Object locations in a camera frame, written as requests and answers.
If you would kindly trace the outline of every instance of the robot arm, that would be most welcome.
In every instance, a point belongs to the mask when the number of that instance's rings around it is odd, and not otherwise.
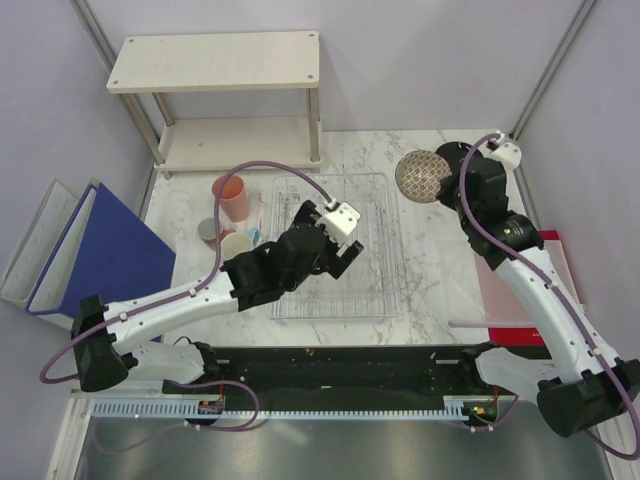
[[[189,383],[206,373],[211,363],[206,358],[208,346],[175,347],[151,339],[191,322],[277,301],[310,275],[328,273],[339,278],[363,250],[355,241],[342,252],[360,214],[348,203],[333,202],[325,209],[321,214],[313,202],[305,202],[277,242],[267,242],[226,261],[204,287],[205,279],[198,279],[124,302],[102,305],[97,296],[83,300],[73,337],[104,322],[104,312],[120,321],[74,347],[82,390],[110,388],[130,373],[139,380]],[[167,301],[184,292],[188,295]]]
[[[509,142],[509,148],[504,148],[505,142]],[[507,209],[506,172],[502,163],[517,165],[512,153],[519,149],[513,148],[514,144],[502,137],[493,146],[494,152],[488,158],[476,152],[467,174],[467,198],[480,225],[541,268],[551,284],[545,284],[524,261],[510,258],[480,235],[469,222],[461,205],[459,169],[455,169],[469,147],[452,142],[436,151],[449,165],[454,166],[453,175],[444,181],[438,200],[458,212],[471,248],[511,287],[529,313],[552,358],[551,362],[526,360],[504,348],[496,348],[496,345],[480,345],[470,351],[479,379],[536,403],[547,424],[565,437],[623,413],[625,408],[622,399],[596,358],[596,353],[611,367],[632,399],[640,389],[640,362],[622,361],[618,353],[598,335],[581,306],[562,284],[544,249],[542,238],[529,219]],[[506,152],[511,158],[501,162],[504,160],[501,152]],[[585,342],[585,337],[552,287],[560,289],[568,299],[589,332],[595,348]]]

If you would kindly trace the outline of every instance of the clear plastic dish rack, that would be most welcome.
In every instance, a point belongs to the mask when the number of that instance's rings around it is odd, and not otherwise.
[[[295,292],[272,306],[274,320],[371,321],[398,314],[397,207],[382,173],[312,175],[338,201],[348,202],[360,220],[349,244],[358,240],[364,251],[339,280],[328,275],[309,277]],[[302,203],[311,200],[324,210],[322,196],[304,180],[280,176],[273,183],[269,239],[276,240],[289,228]]]

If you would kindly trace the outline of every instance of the blue folder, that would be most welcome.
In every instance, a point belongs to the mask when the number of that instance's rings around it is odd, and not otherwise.
[[[79,247],[72,248],[74,239],[68,236],[81,236],[76,240]],[[58,255],[69,258],[55,262]],[[68,262],[73,262],[68,283],[56,287],[57,277],[64,282],[69,275]],[[97,294],[103,303],[109,303],[169,288],[174,263],[175,253],[167,244],[107,187],[92,184],[84,192],[40,275],[27,311],[70,327],[80,300],[90,295]],[[64,295],[59,301],[58,290],[57,295],[50,295],[50,303],[54,304],[46,305],[47,293],[42,288],[64,288]]]

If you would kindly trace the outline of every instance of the marble countertop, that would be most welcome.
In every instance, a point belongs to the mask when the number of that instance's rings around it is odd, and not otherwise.
[[[435,150],[446,141],[474,143],[489,130],[330,132],[323,135],[320,173],[384,173],[391,186],[394,170],[406,153]],[[242,173],[251,215],[238,230],[267,228],[273,179],[282,172]],[[213,212],[211,185],[220,172],[178,173],[169,180],[158,175],[145,222],[176,253],[173,285],[209,273],[213,250],[197,235],[198,223]],[[515,180],[509,175],[510,206],[523,212]],[[439,204],[419,205],[397,194],[400,232],[400,308],[396,317],[379,323],[284,323],[256,308],[227,317],[202,320],[168,332],[166,342],[180,335],[218,346],[404,345],[479,343],[488,340],[483,328],[451,328],[447,321],[442,265],[438,249],[446,242],[464,242],[454,212]]]

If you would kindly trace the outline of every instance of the orange cup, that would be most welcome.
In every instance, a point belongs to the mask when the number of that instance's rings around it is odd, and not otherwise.
[[[211,192],[215,197],[220,194],[220,185],[225,176],[219,177],[211,186]],[[249,199],[244,181],[237,175],[233,175],[224,186],[220,195],[220,207],[232,222],[242,222],[249,216]]]

